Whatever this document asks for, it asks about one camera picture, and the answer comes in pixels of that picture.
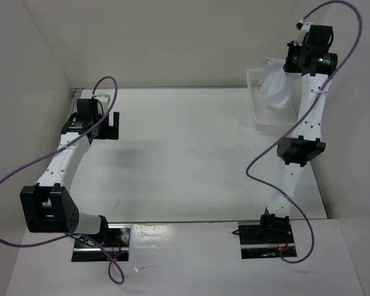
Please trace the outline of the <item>white skirt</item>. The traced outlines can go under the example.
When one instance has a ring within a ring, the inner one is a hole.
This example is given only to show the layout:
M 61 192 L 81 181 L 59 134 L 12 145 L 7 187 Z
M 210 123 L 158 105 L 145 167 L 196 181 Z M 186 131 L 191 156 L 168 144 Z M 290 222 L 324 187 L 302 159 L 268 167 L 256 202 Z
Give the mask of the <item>white skirt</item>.
M 272 57 L 263 57 L 257 60 L 264 66 L 259 79 L 260 92 L 266 95 L 267 105 L 272 109 L 286 109 L 292 96 L 294 80 L 298 77 L 295 73 L 284 71 L 285 60 Z

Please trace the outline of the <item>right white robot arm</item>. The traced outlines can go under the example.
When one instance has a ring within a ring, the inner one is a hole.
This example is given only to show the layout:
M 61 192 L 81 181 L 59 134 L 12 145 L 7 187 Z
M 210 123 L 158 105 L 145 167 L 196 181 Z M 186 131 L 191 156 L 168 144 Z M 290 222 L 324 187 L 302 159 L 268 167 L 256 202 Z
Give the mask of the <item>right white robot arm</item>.
M 329 48 L 334 39 L 330 26 L 313 22 L 299 24 L 301 34 L 288 44 L 284 73 L 300 74 L 302 99 L 298 126 L 277 145 L 277 156 L 283 161 L 284 176 L 279 191 L 265 208 L 258 227 L 259 238 L 268 243 L 278 242 L 289 232 L 290 202 L 298 178 L 306 164 L 324 152 L 321 122 L 330 76 L 337 67 L 337 55 Z

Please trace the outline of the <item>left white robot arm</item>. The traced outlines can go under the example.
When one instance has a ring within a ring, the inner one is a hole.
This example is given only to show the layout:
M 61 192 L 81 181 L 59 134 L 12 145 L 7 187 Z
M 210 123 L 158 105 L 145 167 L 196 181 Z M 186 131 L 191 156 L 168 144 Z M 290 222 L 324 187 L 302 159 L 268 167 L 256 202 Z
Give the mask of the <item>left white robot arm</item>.
M 20 192 L 27 228 L 34 233 L 85 234 L 96 246 L 110 240 L 109 224 L 102 215 L 79 211 L 70 195 L 78 166 L 94 140 L 119 138 L 119 113 L 113 113 L 109 124 L 110 96 L 98 94 L 78 99 L 61 130 L 58 154 L 32 186 Z

